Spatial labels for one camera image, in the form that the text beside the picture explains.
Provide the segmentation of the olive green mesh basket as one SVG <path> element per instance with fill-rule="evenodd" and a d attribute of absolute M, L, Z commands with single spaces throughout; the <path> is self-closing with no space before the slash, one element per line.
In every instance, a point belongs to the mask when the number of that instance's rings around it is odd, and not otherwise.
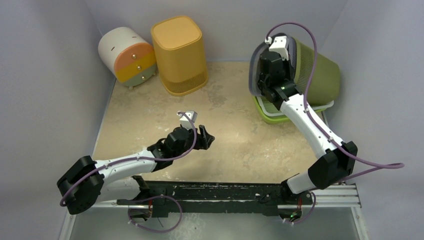
<path fill-rule="evenodd" d="M 314 50 L 294 38 L 296 43 L 295 84 L 305 91 L 314 63 Z M 315 71 L 308 89 L 307 101 L 312 106 L 324 105 L 334 101 L 341 88 L 341 71 L 339 66 L 323 56 L 317 55 Z"/>

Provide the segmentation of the grey mesh basket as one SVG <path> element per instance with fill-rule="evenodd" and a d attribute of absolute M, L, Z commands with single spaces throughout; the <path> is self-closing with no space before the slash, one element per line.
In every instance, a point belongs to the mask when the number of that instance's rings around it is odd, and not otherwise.
<path fill-rule="evenodd" d="M 287 38 L 287 48 L 288 48 L 288 54 L 291 65 L 295 68 L 296 67 L 296 60 L 294 60 L 293 56 L 296 57 L 296 47 L 297 44 L 295 42 L 295 39 L 283 32 L 276 33 L 274 35 L 270 36 L 272 40 L 279 37 L 286 37 Z M 258 80 L 260 75 L 260 55 L 268 50 L 268 45 L 262 41 L 253 51 L 253 54 L 250 58 L 249 62 L 249 74 L 248 74 L 248 82 L 249 82 L 249 92 L 255 96 L 260 97 L 262 96 L 260 89 L 258 88 Z"/>

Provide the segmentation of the orange mesh basket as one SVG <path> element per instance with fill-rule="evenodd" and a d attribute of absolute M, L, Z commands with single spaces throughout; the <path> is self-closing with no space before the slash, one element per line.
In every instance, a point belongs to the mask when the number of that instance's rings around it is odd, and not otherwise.
<path fill-rule="evenodd" d="M 193 93 L 208 82 L 203 33 L 193 19 L 179 15 L 150 29 L 161 82 L 175 97 Z"/>

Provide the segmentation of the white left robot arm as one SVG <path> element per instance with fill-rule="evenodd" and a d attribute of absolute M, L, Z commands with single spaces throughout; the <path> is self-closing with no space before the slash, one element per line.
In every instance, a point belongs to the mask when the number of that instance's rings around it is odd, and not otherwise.
<path fill-rule="evenodd" d="M 165 169 L 192 150 L 209 149 L 214 140 L 204 125 L 178 126 L 167 137 L 132 155 L 109 160 L 83 156 L 57 181 L 62 196 L 59 204 L 72 215 L 80 214 L 100 200 L 102 189 L 108 184 Z"/>

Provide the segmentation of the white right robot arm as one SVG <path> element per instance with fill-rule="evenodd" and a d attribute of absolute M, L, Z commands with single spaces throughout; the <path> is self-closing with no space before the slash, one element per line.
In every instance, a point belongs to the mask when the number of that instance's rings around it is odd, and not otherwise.
<path fill-rule="evenodd" d="M 274 51 L 264 51 L 259 57 L 257 86 L 276 109 L 287 116 L 307 139 L 316 162 L 303 173 L 281 183 L 280 196 L 288 204 L 312 189 L 323 190 L 348 177 L 354 169 L 358 152 L 352 142 L 345 142 L 304 102 L 304 94 L 290 78 L 291 63 Z"/>

